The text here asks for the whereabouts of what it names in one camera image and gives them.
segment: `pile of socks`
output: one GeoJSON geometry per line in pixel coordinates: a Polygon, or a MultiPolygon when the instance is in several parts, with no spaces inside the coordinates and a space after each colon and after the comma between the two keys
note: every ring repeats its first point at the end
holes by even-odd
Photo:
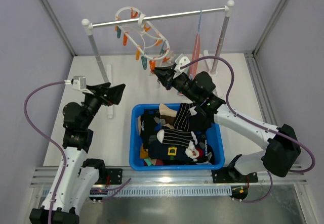
{"type": "Polygon", "coordinates": [[[215,164],[206,137],[211,124],[194,107],[182,103],[176,111],[160,104],[159,109],[144,110],[138,125],[143,141],[140,158],[145,165],[215,164]]]}

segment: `floor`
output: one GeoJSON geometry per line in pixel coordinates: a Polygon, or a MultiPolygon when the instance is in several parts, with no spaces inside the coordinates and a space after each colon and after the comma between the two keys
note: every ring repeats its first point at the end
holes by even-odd
{"type": "MultiPolygon", "coordinates": [[[[251,186],[249,199],[260,198],[266,187],[251,186]]],[[[272,195],[255,204],[227,196],[176,198],[118,198],[83,205],[80,224],[305,224],[294,186],[274,186],[272,195]]]]}

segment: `blue plastic basket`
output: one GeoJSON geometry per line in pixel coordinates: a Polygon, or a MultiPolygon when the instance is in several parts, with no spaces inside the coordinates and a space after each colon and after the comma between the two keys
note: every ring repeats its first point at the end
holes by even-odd
{"type": "MultiPolygon", "coordinates": [[[[169,108],[179,110],[180,104],[166,104],[169,108]]],[[[214,165],[176,165],[176,166],[144,166],[144,160],[140,159],[142,139],[138,132],[138,116],[144,113],[144,109],[158,109],[159,104],[139,104],[132,111],[131,145],[130,145],[130,166],[136,171],[151,170],[202,170],[220,169],[224,166],[225,156],[219,125],[212,124],[206,132],[207,144],[213,148],[215,155],[214,165]]]]}

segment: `metal rod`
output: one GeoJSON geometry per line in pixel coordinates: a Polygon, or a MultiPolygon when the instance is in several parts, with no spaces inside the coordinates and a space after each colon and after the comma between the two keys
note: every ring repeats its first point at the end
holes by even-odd
{"type": "MultiPolygon", "coordinates": [[[[220,56],[220,54],[221,54],[222,47],[223,47],[223,42],[224,42],[224,37],[225,37],[227,25],[228,25],[228,21],[229,21],[229,17],[225,17],[224,22],[223,22],[223,26],[222,26],[222,30],[221,30],[221,35],[219,36],[215,56],[220,56]]],[[[214,59],[211,74],[216,73],[217,64],[218,64],[218,60],[214,59]]]]}
{"type": "MultiPolygon", "coordinates": [[[[221,12],[225,11],[225,7],[223,8],[214,8],[214,9],[206,9],[206,10],[198,10],[198,11],[192,11],[192,12],[185,12],[185,13],[173,13],[173,14],[165,14],[165,15],[157,15],[157,16],[151,16],[151,17],[144,17],[143,21],[153,21],[153,20],[160,20],[160,19],[166,19],[166,18],[180,18],[180,17],[186,17],[191,15],[199,15],[200,12],[202,13],[213,13],[213,12],[221,12]]],[[[133,19],[125,19],[125,20],[115,20],[110,22],[104,22],[104,23],[93,23],[93,28],[99,28],[99,27],[106,27],[106,26],[112,26],[112,25],[122,25],[122,24],[130,24],[130,23],[137,23],[139,18],[133,18],[133,19]]]]}
{"type": "MultiPolygon", "coordinates": [[[[224,22],[223,22],[223,26],[222,26],[222,30],[221,30],[221,35],[219,36],[219,40],[218,40],[218,44],[217,44],[215,56],[220,56],[220,54],[222,52],[224,37],[225,37],[225,33],[226,33],[226,29],[227,29],[229,17],[231,16],[231,13],[232,13],[232,9],[234,7],[234,4],[235,3],[234,3],[233,0],[229,0],[226,3],[226,6],[225,6],[225,18],[224,18],[224,22]]],[[[216,73],[217,64],[218,64],[218,60],[214,60],[213,61],[212,69],[210,71],[210,73],[212,75],[216,73]]]]}
{"type": "Polygon", "coordinates": [[[93,34],[88,35],[88,39],[89,39],[89,42],[91,44],[92,50],[93,50],[93,52],[95,54],[95,58],[96,58],[96,61],[98,63],[98,67],[99,67],[99,70],[100,70],[101,75],[103,77],[103,80],[104,80],[104,82],[109,82],[109,79],[108,79],[105,67],[103,66],[103,63],[102,63],[102,60],[101,60],[101,57],[100,57],[100,54],[99,54],[99,51],[98,51],[98,48],[97,48],[97,45],[96,45],[96,42],[95,42],[95,38],[93,37],[93,34]]]}

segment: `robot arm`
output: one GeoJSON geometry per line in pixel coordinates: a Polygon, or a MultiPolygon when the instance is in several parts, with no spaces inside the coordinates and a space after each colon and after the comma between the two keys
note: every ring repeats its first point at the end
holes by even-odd
{"type": "Polygon", "coordinates": [[[93,131],[88,127],[101,105],[119,104],[125,84],[114,87],[110,87],[110,83],[88,86],[83,76],[75,76],[71,84],[73,89],[85,94],[85,101],[81,105],[68,103],[63,109],[66,164],[62,159],[41,208],[32,210],[29,216],[32,224],[48,223],[49,210],[52,210],[52,224],[78,224],[79,212],[92,186],[105,177],[103,160],[86,159],[93,136],[93,131]]]}
{"type": "Polygon", "coordinates": [[[207,72],[197,74],[194,80],[183,73],[181,67],[189,62],[187,57],[180,56],[175,65],[155,68],[153,72],[167,90],[174,87],[196,103],[195,111],[206,120],[238,132],[263,149],[258,153],[236,156],[229,165],[231,169],[228,171],[232,172],[230,175],[235,179],[240,174],[268,170],[274,175],[286,176],[301,152],[300,147],[275,133],[280,132],[296,139],[294,130],[288,125],[278,127],[257,121],[236,110],[235,113],[232,112],[226,102],[213,93],[216,86],[207,72]]]}

